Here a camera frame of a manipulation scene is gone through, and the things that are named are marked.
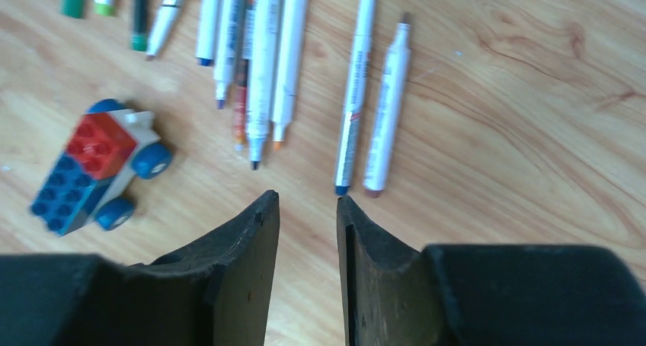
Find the blue red toy robot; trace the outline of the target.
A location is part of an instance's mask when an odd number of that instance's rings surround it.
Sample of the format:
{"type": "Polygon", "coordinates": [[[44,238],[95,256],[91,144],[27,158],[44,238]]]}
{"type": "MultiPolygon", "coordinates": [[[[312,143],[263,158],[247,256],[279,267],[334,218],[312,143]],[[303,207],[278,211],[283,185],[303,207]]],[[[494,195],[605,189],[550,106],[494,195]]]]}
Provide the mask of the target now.
{"type": "Polygon", "coordinates": [[[135,178],[149,180],[171,164],[173,154],[154,131],[155,114],[108,98],[80,118],[30,204],[30,213],[60,236],[89,223],[111,231],[135,204],[124,192],[135,178]]]}

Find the brown cap marker horizontal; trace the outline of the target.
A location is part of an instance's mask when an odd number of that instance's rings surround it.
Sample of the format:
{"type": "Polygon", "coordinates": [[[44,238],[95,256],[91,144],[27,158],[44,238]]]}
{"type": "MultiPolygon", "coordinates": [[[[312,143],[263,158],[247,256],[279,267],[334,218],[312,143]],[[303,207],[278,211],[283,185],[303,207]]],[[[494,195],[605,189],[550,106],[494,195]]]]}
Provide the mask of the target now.
{"type": "Polygon", "coordinates": [[[368,197],[377,198],[385,189],[393,145],[401,112],[411,54],[409,38],[411,13],[405,11],[384,58],[373,133],[364,171],[363,187],[368,197]]]}

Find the purple cap marker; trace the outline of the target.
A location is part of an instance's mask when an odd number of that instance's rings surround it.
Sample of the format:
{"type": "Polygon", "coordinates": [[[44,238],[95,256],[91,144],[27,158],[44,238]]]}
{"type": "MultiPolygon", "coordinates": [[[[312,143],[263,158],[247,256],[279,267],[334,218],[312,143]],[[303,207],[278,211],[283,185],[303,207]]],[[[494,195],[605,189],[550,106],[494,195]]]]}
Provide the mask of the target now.
{"type": "Polygon", "coordinates": [[[152,61],[165,45],[186,0],[162,0],[148,37],[146,60],[152,61]]]}

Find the dark green cap pen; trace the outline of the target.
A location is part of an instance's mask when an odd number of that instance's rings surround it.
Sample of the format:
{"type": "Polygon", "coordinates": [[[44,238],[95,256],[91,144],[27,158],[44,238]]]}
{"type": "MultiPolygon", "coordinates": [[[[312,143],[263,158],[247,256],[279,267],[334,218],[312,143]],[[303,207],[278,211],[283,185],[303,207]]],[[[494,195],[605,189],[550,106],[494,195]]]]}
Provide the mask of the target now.
{"type": "Polygon", "coordinates": [[[133,0],[130,45],[135,51],[145,52],[148,38],[148,0],[133,0]]]}

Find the orange red cap marker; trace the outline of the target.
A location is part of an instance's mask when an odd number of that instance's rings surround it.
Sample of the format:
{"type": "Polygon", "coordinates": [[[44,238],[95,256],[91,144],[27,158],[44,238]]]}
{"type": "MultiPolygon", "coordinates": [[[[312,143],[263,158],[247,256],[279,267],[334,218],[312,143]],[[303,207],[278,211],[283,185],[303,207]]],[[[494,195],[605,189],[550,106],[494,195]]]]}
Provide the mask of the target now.
{"type": "Polygon", "coordinates": [[[235,150],[240,152],[245,146],[245,125],[247,107],[247,88],[250,70],[250,61],[253,53],[252,38],[254,26],[254,0],[245,0],[244,24],[241,34],[241,49],[238,59],[238,74],[236,79],[235,104],[233,114],[233,130],[235,137],[235,150]]]}

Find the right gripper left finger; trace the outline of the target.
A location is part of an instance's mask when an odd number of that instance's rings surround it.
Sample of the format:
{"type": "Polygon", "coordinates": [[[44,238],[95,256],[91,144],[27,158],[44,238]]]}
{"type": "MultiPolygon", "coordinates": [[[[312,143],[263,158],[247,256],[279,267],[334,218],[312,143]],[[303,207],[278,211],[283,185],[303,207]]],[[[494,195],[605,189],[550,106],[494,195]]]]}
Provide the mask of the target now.
{"type": "Polygon", "coordinates": [[[280,201],[268,190],[240,214],[151,263],[172,290],[154,345],[263,345],[280,231],[280,201]]]}

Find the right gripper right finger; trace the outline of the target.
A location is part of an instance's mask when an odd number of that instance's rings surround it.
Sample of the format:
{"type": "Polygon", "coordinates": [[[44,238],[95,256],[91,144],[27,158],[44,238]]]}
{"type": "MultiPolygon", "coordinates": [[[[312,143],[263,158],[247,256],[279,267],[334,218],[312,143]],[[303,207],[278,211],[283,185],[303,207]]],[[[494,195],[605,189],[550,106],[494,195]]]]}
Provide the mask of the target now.
{"type": "Polygon", "coordinates": [[[337,247],[348,345],[432,345],[434,294],[422,254],[337,201],[337,247]]]}

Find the purple tip white marker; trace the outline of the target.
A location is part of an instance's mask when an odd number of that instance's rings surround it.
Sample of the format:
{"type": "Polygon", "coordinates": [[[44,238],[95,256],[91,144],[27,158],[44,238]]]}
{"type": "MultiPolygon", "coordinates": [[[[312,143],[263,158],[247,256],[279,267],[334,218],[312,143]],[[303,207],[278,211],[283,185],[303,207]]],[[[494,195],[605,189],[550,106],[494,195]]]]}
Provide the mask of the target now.
{"type": "Polygon", "coordinates": [[[227,101],[229,86],[234,81],[238,56],[238,36],[243,23],[245,0],[221,0],[218,41],[213,79],[216,81],[215,99],[222,110],[227,101]]]}

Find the navy cap marker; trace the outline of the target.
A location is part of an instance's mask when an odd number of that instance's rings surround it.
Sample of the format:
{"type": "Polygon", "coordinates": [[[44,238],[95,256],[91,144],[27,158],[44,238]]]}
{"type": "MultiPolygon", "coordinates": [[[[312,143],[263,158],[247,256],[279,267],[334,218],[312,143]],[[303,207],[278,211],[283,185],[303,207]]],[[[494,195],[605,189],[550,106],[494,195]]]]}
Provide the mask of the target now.
{"type": "Polygon", "coordinates": [[[195,57],[200,66],[211,66],[215,59],[219,0],[201,0],[200,22],[195,57]]]}
{"type": "Polygon", "coordinates": [[[372,48],[375,6],[376,0],[360,0],[357,11],[337,144],[334,173],[334,192],[337,196],[347,194],[352,185],[353,164],[360,135],[360,118],[372,48]]]}

